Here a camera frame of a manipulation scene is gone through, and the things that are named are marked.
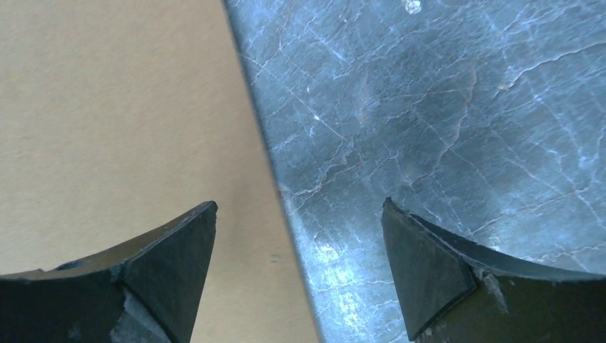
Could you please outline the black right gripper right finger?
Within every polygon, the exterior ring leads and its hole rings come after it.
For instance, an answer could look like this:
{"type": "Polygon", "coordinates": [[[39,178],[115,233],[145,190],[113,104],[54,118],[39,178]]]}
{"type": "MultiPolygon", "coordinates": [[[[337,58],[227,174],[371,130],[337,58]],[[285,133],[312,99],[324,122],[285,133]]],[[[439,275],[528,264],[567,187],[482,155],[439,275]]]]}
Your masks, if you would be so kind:
{"type": "Polygon", "coordinates": [[[536,264],[432,224],[391,198],[382,229],[412,342],[603,342],[605,276],[536,264]]]}

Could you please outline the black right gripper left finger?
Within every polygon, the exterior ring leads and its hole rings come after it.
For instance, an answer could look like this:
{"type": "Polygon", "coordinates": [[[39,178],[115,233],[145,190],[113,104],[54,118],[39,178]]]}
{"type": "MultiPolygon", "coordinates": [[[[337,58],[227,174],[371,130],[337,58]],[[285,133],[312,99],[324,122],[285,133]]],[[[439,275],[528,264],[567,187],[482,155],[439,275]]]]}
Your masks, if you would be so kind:
{"type": "Polygon", "coordinates": [[[104,251],[1,276],[3,342],[189,342],[214,246],[217,204],[104,251]]]}

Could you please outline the brown cardboard backing board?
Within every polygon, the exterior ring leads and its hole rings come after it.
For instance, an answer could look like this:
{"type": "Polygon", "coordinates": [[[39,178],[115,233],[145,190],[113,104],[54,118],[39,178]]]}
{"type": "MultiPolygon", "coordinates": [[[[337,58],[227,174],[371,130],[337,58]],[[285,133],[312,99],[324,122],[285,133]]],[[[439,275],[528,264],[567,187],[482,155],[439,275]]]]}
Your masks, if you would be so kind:
{"type": "Polygon", "coordinates": [[[194,342],[316,342],[221,1],[1,3],[1,272],[51,269],[205,201],[194,342]]]}

